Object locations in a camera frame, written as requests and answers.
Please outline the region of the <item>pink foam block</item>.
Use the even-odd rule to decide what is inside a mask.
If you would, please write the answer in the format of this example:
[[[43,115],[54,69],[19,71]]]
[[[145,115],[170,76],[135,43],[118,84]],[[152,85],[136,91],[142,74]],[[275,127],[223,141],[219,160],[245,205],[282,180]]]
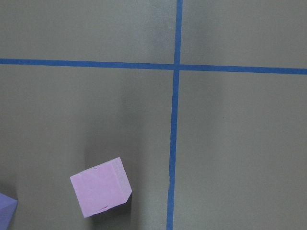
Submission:
[[[84,218],[126,203],[132,194],[120,157],[70,177]]]

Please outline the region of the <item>purple foam block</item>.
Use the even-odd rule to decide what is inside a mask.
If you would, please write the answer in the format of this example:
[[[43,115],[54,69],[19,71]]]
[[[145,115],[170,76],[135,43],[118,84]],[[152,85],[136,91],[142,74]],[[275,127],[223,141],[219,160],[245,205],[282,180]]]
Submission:
[[[18,201],[0,194],[0,230],[7,230],[15,213]]]

